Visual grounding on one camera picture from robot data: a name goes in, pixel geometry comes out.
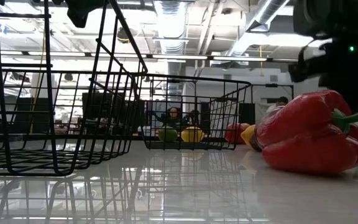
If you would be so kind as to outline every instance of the fluorescent light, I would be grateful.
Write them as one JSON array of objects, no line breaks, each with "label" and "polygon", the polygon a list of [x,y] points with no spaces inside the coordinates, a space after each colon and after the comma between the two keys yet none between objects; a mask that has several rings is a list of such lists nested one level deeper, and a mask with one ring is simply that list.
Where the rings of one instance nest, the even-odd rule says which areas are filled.
[{"label": "fluorescent light", "polygon": [[100,54],[99,54],[99,57],[110,57],[110,55],[107,54],[107,53],[100,53]]},{"label": "fluorescent light", "polygon": [[[115,53],[114,54],[115,57],[117,58],[137,58],[137,54],[125,54],[125,53]],[[100,53],[99,57],[110,57],[109,54],[107,53]]]},{"label": "fluorescent light", "polygon": [[150,217],[150,221],[183,221],[183,222],[205,222],[205,218],[172,218],[172,217]]},{"label": "fluorescent light", "polygon": [[160,42],[184,42],[184,43],[188,43],[189,39],[178,39],[178,38],[164,38],[164,37],[153,37],[153,41],[160,41]]},{"label": "fluorescent light", "polygon": [[176,63],[186,63],[186,60],[177,60],[177,59],[159,59],[158,62],[176,62]]},{"label": "fluorescent light", "polygon": [[214,56],[214,60],[241,61],[241,62],[266,62],[266,58],[257,57],[220,57]]},{"label": "fluorescent light", "polygon": [[[46,53],[44,52],[29,52],[29,55],[46,55]],[[84,56],[84,53],[81,52],[51,52],[50,53],[51,56],[74,56],[74,57],[80,57],[80,56]]]},{"label": "fluorescent light", "polygon": [[128,5],[140,6],[140,2],[124,2],[124,1],[117,1],[117,4],[128,4]]},{"label": "fluorescent light", "polygon": [[22,52],[15,50],[2,50],[1,54],[3,55],[22,55]]},{"label": "fluorescent light", "polygon": [[114,53],[115,57],[123,57],[123,58],[137,58],[137,54],[120,54],[120,53]]},{"label": "fluorescent light", "polygon": [[[280,47],[303,47],[313,40],[312,37],[305,37],[298,34],[272,34],[267,38],[265,45],[274,45]],[[315,40],[309,44],[309,47],[319,47],[322,44],[332,42],[328,40]]]},{"label": "fluorescent light", "polygon": [[1,54],[3,54],[3,55],[22,55],[23,53],[20,51],[13,51],[13,50],[2,50]]},{"label": "fluorescent light", "polygon": [[292,58],[273,58],[274,62],[297,62],[298,59],[292,59]]},{"label": "fluorescent light", "polygon": [[153,55],[153,58],[206,60],[208,57],[202,55]]}]

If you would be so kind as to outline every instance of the yellow lemon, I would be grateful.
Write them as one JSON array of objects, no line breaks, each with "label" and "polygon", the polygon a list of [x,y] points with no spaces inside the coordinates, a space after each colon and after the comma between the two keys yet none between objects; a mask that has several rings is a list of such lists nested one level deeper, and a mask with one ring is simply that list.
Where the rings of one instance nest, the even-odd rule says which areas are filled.
[{"label": "yellow lemon", "polygon": [[204,133],[200,128],[188,127],[181,132],[180,136],[183,141],[194,143],[203,140]]},{"label": "yellow lemon", "polygon": [[241,133],[241,138],[246,142],[247,146],[251,147],[250,141],[255,132],[255,125],[249,126]]}]

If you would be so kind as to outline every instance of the bell pepper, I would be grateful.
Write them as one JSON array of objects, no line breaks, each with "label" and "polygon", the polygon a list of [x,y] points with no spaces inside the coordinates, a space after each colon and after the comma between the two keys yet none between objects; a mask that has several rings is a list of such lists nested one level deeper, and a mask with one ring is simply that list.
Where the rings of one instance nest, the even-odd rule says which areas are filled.
[{"label": "bell pepper", "polygon": [[257,127],[266,163],[280,170],[338,174],[358,166],[358,113],[336,91],[300,95]]}]

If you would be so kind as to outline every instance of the pipe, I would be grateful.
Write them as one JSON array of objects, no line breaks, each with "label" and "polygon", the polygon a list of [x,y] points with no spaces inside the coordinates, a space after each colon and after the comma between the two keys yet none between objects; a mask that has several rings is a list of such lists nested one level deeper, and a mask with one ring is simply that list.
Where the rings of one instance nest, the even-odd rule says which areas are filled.
[{"label": "pipe", "polygon": [[209,6],[208,6],[208,13],[206,15],[206,19],[203,23],[203,28],[201,30],[201,35],[200,35],[200,39],[198,41],[198,45],[197,45],[197,51],[196,51],[196,54],[200,54],[201,52],[201,48],[203,46],[203,43],[204,43],[204,39],[205,39],[205,36],[206,36],[206,33],[208,31],[208,28],[211,24],[211,20],[212,20],[212,13],[214,11],[214,7],[215,7],[215,2],[210,2],[209,3]]},{"label": "pipe", "polygon": [[[218,18],[221,15],[222,10],[223,10],[223,3],[220,2],[219,6],[218,6],[218,8],[216,9],[216,12],[215,12],[215,18]],[[215,29],[217,29],[216,22],[209,29],[209,33],[208,33],[208,36],[206,38],[206,42],[205,42],[205,45],[204,45],[204,49],[202,51],[202,55],[205,55],[206,52],[208,51],[209,45],[210,45],[211,40],[212,40],[212,36],[215,34]]]},{"label": "pipe", "polygon": [[[162,38],[179,39],[177,41],[160,41],[163,54],[184,54],[185,42],[181,39],[186,35],[187,2],[180,1],[154,1],[157,13],[158,36]],[[168,62],[168,75],[179,75],[180,63]],[[178,83],[168,83],[169,94],[180,95],[181,87]]]},{"label": "pipe", "polygon": [[261,40],[263,35],[252,34],[248,31],[258,28],[260,28],[258,30],[269,31],[270,22],[276,17],[278,10],[288,2],[289,0],[261,0],[258,8],[246,15],[246,32],[227,51],[226,56],[240,57],[252,44],[263,42],[264,40]]}]

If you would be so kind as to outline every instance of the ceiling light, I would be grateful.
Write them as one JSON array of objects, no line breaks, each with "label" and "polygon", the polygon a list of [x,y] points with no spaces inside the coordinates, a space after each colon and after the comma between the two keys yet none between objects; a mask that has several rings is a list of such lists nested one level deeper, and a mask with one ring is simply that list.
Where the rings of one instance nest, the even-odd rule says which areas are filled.
[{"label": "ceiling light", "polygon": [[257,57],[220,57],[214,56],[214,60],[240,61],[240,62],[265,62],[266,58]]},{"label": "ceiling light", "polygon": [[[38,56],[41,56],[41,55],[46,55],[46,52],[29,52],[29,55],[38,55]],[[80,52],[51,52],[50,53],[51,56],[84,56],[85,54],[84,53],[80,53]]]},{"label": "ceiling light", "polygon": [[[273,45],[280,47],[303,47],[313,40],[312,37],[305,37],[298,34],[272,34],[270,35],[264,45]],[[309,47],[319,47],[322,44],[332,42],[328,40],[315,40],[309,44]]]},{"label": "ceiling light", "polygon": [[128,4],[128,5],[139,5],[140,6],[140,2],[126,2],[126,1],[117,1],[117,4]]},{"label": "ceiling light", "polygon": [[99,57],[110,57],[110,55],[107,54],[107,53],[100,53],[100,54],[99,54]]},{"label": "ceiling light", "polygon": [[294,58],[273,58],[273,62],[298,62],[298,59]]},{"label": "ceiling light", "polygon": [[153,55],[153,58],[206,60],[208,57],[202,55]]},{"label": "ceiling light", "polygon": [[13,51],[13,50],[2,50],[1,54],[3,54],[3,55],[22,55],[23,53],[20,51]]},{"label": "ceiling light", "polygon": [[120,53],[115,53],[114,54],[115,57],[123,57],[123,58],[138,58],[137,54],[120,54]]},{"label": "ceiling light", "polygon": [[22,55],[22,52],[15,50],[2,50],[1,54],[3,55]]},{"label": "ceiling light", "polygon": [[[125,53],[115,53],[115,57],[117,58],[138,58],[137,54],[125,54]],[[110,57],[107,53],[100,53],[99,57]]]},{"label": "ceiling light", "polygon": [[159,59],[158,62],[176,62],[176,63],[186,63],[186,60],[177,60],[177,59]]},{"label": "ceiling light", "polygon": [[168,37],[153,37],[153,41],[160,41],[160,42],[184,42],[184,43],[188,43],[189,39],[179,39],[179,38],[168,38]]}]

